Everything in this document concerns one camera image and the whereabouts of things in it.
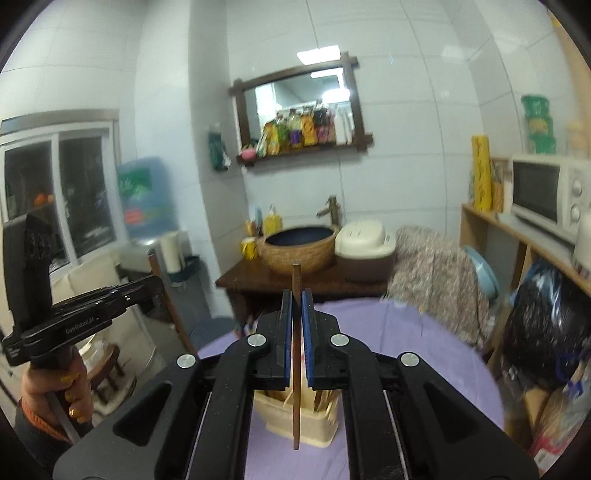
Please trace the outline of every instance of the white microwave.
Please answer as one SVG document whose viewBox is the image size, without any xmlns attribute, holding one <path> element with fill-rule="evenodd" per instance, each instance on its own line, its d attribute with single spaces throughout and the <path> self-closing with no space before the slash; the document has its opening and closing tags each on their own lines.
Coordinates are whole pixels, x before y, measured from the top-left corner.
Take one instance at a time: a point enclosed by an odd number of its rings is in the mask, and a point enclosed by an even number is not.
<svg viewBox="0 0 591 480">
<path fill-rule="evenodd" d="M 516 155 L 511 213 L 574 244 L 591 203 L 591 160 Z"/>
</svg>

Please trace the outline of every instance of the vessel sink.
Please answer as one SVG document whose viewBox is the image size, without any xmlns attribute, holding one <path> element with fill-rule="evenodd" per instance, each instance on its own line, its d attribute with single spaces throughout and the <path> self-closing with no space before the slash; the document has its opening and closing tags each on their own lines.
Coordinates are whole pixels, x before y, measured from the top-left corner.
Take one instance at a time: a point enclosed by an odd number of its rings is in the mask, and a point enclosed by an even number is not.
<svg viewBox="0 0 591 480">
<path fill-rule="evenodd" d="M 277 273 L 291 275 L 294 262 L 302 273 L 312 273 L 334 261 L 336 234 L 335 228 L 317 225 L 282 230 L 260 243 L 261 257 Z"/>
</svg>

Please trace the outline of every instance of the faucet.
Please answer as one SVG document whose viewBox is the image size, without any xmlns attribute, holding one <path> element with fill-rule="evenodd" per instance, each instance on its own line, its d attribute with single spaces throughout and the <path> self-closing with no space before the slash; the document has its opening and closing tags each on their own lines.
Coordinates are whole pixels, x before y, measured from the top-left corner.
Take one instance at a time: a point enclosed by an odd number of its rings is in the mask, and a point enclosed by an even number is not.
<svg viewBox="0 0 591 480">
<path fill-rule="evenodd" d="M 330 214 L 330 223 L 340 228 L 339 209 L 340 205 L 336 201 L 336 195 L 331 195 L 329 201 L 326 202 L 328 207 L 322 209 L 316 214 L 316 218 L 323 217 L 324 215 Z"/>
</svg>

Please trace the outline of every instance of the metal screw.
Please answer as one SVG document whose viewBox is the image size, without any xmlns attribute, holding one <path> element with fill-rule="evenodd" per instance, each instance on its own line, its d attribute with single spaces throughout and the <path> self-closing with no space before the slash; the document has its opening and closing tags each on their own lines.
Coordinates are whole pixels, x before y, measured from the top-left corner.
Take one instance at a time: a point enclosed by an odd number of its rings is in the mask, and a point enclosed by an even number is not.
<svg viewBox="0 0 591 480">
<path fill-rule="evenodd" d="M 267 339 L 264 335 L 261 335 L 260 333 L 255 333 L 248 337 L 247 341 L 250 346 L 261 346 L 265 344 Z"/>
<path fill-rule="evenodd" d="M 330 343 L 334 346 L 345 346 L 349 343 L 349 337 L 343 335 L 342 333 L 336 333 L 332 337 L 330 337 Z"/>
<path fill-rule="evenodd" d="M 191 368 L 196 362 L 197 360 L 190 353 L 185 353 L 177 358 L 177 365 L 180 368 Z"/>
<path fill-rule="evenodd" d="M 405 367 L 416 367 L 419 363 L 419 358 L 415 353 L 407 352 L 400 357 L 400 361 Z"/>
</svg>

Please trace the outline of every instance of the black plastic bag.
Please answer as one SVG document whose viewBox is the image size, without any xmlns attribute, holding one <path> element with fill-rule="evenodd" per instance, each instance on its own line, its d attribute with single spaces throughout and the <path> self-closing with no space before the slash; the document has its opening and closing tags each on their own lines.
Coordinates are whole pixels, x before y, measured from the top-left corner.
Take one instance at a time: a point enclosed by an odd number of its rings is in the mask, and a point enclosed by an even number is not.
<svg viewBox="0 0 591 480">
<path fill-rule="evenodd" d="M 538 385 L 564 385 L 591 336 L 591 299 L 549 263 L 538 260 L 519 287 L 503 352 Z"/>
</svg>

